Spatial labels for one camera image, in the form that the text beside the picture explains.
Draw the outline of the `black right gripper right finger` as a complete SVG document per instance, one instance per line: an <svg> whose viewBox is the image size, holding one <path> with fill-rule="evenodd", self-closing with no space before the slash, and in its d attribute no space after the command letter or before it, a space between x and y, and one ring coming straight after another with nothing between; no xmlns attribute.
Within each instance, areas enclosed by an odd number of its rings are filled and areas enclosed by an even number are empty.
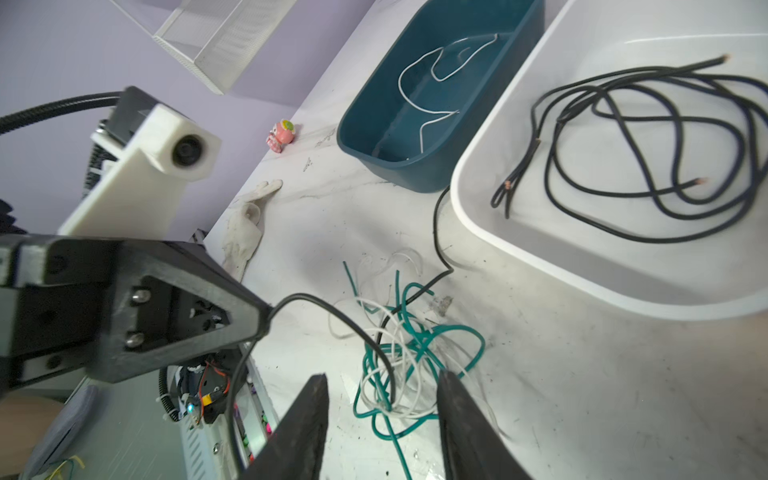
<svg viewBox="0 0 768 480"><path fill-rule="evenodd" d="M531 479L455 373L440 372L436 399L446 479Z"/></svg>

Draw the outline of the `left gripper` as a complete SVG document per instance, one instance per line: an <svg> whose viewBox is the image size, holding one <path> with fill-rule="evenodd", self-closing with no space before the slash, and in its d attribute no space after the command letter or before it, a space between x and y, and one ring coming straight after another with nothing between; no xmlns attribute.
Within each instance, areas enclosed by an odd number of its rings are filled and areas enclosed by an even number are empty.
<svg viewBox="0 0 768 480"><path fill-rule="evenodd" d="M3 390L84 367L94 340L90 377L119 383L266 334L270 306L201 246L118 245L1 237Z"/></svg>

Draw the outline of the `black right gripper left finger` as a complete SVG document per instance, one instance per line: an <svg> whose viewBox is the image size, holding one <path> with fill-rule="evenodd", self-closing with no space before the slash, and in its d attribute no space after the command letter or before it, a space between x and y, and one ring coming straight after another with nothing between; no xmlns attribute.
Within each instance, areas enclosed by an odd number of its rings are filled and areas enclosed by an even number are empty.
<svg viewBox="0 0 768 480"><path fill-rule="evenodd" d="M311 376L240 479L318 480L329 423L324 374Z"/></svg>

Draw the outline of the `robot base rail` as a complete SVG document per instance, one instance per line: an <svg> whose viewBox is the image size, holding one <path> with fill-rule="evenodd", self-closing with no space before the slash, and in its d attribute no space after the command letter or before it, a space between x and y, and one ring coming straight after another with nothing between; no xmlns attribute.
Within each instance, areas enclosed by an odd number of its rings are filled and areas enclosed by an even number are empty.
<svg viewBox="0 0 768 480"><path fill-rule="evenodd" d="M261 384L247 373L235 388L232 374L241 358L240 351L227 349L158 373L156 401L165 410L163 418L180 429L188 479L237 477L225 418L229 397L238 450L248 463L272 434L274 420L259 398Z"/></svg>

